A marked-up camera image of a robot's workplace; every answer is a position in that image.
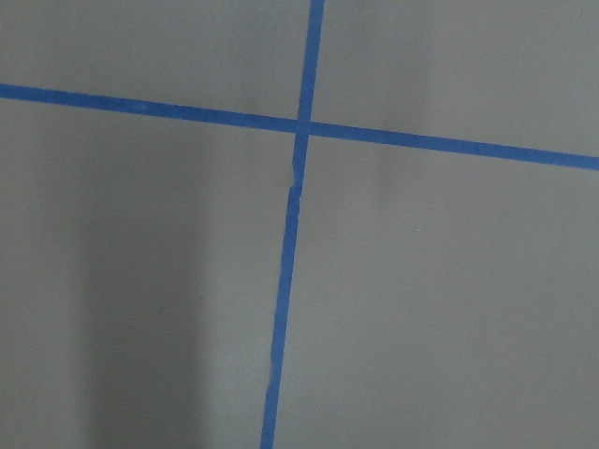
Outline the blue tape grid lines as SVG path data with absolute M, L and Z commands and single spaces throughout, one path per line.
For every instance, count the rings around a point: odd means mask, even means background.
M 5 448 L 594 448 L 594 1 L 5 1 Z

